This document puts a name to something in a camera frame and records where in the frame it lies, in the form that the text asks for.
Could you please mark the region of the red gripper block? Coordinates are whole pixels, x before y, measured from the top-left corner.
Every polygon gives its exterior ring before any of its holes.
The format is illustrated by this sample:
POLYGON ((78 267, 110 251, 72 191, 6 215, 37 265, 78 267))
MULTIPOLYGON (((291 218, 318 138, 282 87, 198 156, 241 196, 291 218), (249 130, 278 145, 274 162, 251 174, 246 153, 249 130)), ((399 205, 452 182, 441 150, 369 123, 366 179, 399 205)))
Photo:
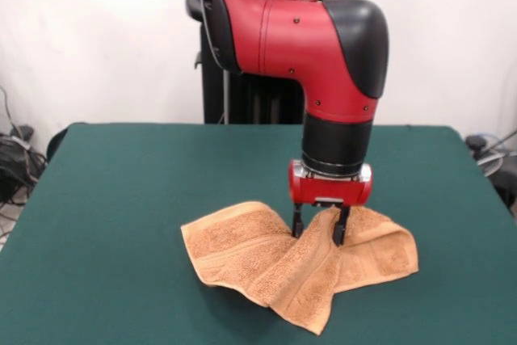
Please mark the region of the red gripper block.
POLYGON ((288 172, 289 193, 294 203, 292 236, 302 235, 302 204, 343 204, 334 224, 333 242, 342 246, 351 208, 364 205, 372 191, 372 168, 364 163, 357 175, 345 178, 325 177, 308 170, 301 161, 291 161, 288 172))

